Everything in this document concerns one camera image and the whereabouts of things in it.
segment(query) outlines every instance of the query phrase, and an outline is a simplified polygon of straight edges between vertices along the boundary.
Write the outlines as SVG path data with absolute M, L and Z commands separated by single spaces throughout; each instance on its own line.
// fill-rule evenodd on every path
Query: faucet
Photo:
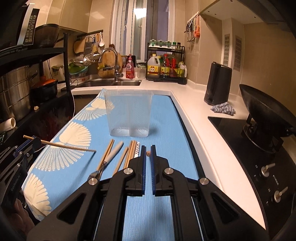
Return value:
M 100 55 L 99 63 L 102 62 L 103 55 L 104 55 L 104 53 L 107 52 L 107 51 L 113 51 L 114 54 L 115 54 L 115 66 L 114 66 L 115 71 L 114 71 L 114 80 L 115 80 L 115 81 L 118 81 L 120 77 L 123 77 L 123 74 L 118 72 L 118 70 L 120 69 L 120 66 L 118 65 L 118 54 L 117 54 L 117 51 L 116 51 L 114 48 L 110 48 L 110 47 L 109 47 L 109 48 L 105 48 L 105 49 L 102 51 L 101 55 Z

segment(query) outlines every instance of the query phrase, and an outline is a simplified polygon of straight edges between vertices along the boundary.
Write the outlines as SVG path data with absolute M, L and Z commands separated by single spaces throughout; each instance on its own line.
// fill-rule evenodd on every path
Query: white countertop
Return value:
M 102 88 L 152 90 L 154 94 L 170 96 L 192 139 L 206 177 L 265 228 L 261 208 L 244 170 L 223 137 L 208 120 L 208 116 L 246 120 L 248 111 L 241 97 L 229 96 L 229 103 L 236 110 L 236 114 L 230 116 L 211 111 L 211 106 L 203 100 L 206 86 L 191 81 L 187 85 L 180 85 L 142 80 L 140 86 L 83 87 L 75 88 L 72 93 L 98 94 Z

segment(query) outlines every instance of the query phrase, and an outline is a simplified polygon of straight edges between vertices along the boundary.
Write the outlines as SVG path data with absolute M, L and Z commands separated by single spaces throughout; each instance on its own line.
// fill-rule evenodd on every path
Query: black kettle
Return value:
M 207 91 L 204 101 L 210 105 L 221 104 L 228 101 L 232 69 L 213 62 L 211 65 Z

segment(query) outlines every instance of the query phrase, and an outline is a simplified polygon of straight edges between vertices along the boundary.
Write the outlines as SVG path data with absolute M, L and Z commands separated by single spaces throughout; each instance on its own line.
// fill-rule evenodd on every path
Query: stainless steel pot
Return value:
M 29 66 L 17 68 L 0 77 L 0 115 L 3 121 L 24 118 L 31 109 Z

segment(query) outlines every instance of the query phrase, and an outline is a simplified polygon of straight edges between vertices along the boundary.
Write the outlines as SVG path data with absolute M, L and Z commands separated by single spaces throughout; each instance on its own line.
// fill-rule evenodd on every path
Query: microwave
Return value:
M 32 45 L 39 9 L 34 3 L 22 6 L 11 18 L 0 38 L 0 53 Z

